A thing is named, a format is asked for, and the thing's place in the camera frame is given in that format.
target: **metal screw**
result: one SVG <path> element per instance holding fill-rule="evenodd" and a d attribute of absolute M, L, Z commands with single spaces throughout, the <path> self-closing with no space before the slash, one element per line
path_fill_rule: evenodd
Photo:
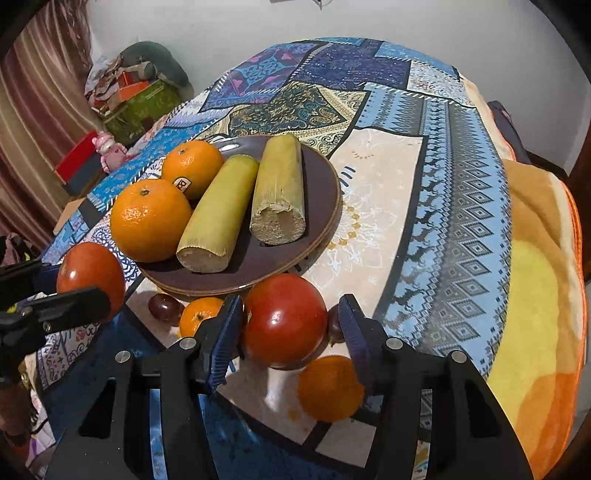
<path fill-rule="evenodd" d="M 452 360 L 459 364 L 462 364 L 466 360 L 468 360 L 468 357 L 461 350 L 455 350 L 454 352 L 452 352 Z"/>
<path fill-rule="evenodd" d="M 386 346 L 390 348 L 390 350 L 400 350 L 404 346 L 404 343 L 400 338 L 390 337 L 386 340 Z"/>
<path fill-rule="evenodd" d="M 119 364 L 124 364 L 130 358 L 131 353 L 129 353 L 127 350 L 121 350 L 117 355 L 115 355 L 115 361 Z"/>
<path fill-rule="evenodd" d="M 195 347 L 195 345 L 197 345 L 197 340 L 195 340 L 193 337 L 185 337 L 181 339 L 179 345 L 183 350 L 190 350 L 191 348 Z"/>

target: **sticker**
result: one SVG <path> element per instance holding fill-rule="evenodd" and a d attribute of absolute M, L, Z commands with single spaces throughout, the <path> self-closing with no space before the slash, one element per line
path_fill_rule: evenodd
<path fill-rule="evenodd" d="M 184 192 L 189 188 L 189 185 L 191 185 L 191 180 L 186 179 L 185 177 L 179 177 L 173 182 L 173 185 L 181 192 Z"/>

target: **peeled sugarcane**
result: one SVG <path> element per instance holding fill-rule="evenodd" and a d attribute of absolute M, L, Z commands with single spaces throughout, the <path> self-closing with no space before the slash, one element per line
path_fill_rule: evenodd
<path fill-rule="evenodd" d="M 300 141 L 291 134 L 267 141 L 254 198 L 251 233 L 261 242 L 282 245 L 306 230 Z"/>
<path fill-rule="evenodd" d="M 259 165 L 248 155 L 233 155 L 197 204 L 178 243 L 177 258 L 193 272 L 226 269 L 255 187 Z"/>

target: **pink figurine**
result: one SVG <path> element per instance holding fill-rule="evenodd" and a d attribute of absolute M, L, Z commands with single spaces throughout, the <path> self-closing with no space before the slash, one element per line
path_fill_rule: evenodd
<path fill-rule="evenodd" d="M 127 161 L 127 149 L 108 132 L 99 132 L 99 136 L 92 139 L 96 151 L 101 154 L 100 164 L 105 173 L 113 173 Z"/>

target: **cut end of sugarcane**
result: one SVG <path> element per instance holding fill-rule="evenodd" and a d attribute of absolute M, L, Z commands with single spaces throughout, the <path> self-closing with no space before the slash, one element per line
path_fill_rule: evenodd
<path fill-rule="evenodd" d="M 251 219 L 251 233 L 264 238 L 268 245 L 282 245 L 298 240 L 306 230 L 306 220 L 294 208 L 271 205 L 256 212 Z"/>
<path fill-rule="evenodd" d="M 301 145 L 291 134 L 268 140 L 254 198 L 251 233 L 268 245 L 298 240 L 306 230 Z"/>
<path fill-rule="evenodd" d="M 200 247 L 181 248 L 177 258 L 187 270 L 198 273 L 219 273 L 230 263 L 230 255 L 216 255 Z"/>

